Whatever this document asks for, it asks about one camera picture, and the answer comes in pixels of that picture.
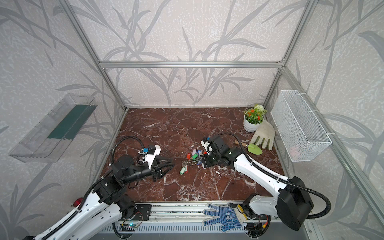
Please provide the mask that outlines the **steel key ring disc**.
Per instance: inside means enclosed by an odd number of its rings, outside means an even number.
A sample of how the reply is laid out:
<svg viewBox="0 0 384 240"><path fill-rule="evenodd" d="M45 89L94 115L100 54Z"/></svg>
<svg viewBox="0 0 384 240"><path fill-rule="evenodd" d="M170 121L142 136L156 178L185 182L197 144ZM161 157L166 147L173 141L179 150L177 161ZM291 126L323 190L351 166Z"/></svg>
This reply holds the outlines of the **steel key ring disc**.
<svg viewBox="0 0 384 240"><path fill-rule="evenodd" d="M187 157L182 161L182 168L180 170L180 175L183 175L188 172L189 166L201 165L204 155L206 155L206 150L203 149L193 149L191 153L187 154Z"/></svg>

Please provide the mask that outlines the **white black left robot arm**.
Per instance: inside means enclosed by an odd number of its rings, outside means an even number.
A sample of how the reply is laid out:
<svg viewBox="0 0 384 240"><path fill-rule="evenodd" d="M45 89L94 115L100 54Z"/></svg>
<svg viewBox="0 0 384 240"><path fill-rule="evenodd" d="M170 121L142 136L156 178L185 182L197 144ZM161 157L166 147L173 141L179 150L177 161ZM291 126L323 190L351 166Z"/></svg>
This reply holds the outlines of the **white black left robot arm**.
<svg viewBox="0 0 384 240"><path fill-rule="evenodd" d="M115 161L115 151L125 140L136 140L143 163L135 165L131 156L125 155ZM104 227L121 218L131 218L137 213L135 202L126 194L131 183L145 178L153 182L163 178L175 167L173 159L160 156L161 147L145 147L135 136L120 139L111 152L111 169L86 191L81 203L57 223L37 236L27 240L88 240Z"/></svg>

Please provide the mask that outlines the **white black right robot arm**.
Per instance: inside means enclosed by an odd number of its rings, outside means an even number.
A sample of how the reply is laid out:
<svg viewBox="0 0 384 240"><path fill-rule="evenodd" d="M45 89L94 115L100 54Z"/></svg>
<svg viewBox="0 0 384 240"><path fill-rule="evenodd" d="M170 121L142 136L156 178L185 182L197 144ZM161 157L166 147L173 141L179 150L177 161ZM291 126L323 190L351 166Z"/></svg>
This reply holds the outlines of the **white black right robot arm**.
<svg viewBox="0 0 384 240"><path fill-rule="evenodd" d="M222 139L223 133L205 137L202 163L205 168L228 167L242 173L270 193L269 197L250 195L242 204L217 206L208 204L204 226L220 224L222 231L239 228L244 221L264 215L269 220L278 217L287 227L298 231L306 219L317 219L331 211L331 201L323 194L309 189L298 178L280 175L252 159L243 146L230 148Z"/></svg>

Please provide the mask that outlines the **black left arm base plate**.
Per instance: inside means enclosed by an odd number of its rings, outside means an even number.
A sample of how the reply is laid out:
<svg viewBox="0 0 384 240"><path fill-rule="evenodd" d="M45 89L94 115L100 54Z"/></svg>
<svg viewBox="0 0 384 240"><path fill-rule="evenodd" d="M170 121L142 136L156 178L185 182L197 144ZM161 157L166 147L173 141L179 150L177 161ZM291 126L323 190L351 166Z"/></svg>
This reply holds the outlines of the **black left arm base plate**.
<svg viewBox="0 0 384 240"><path fill-rule="evenodd" d="M138 204L134 214L129 218L130 221L148 221L151 214L151 204Z"/></svg>

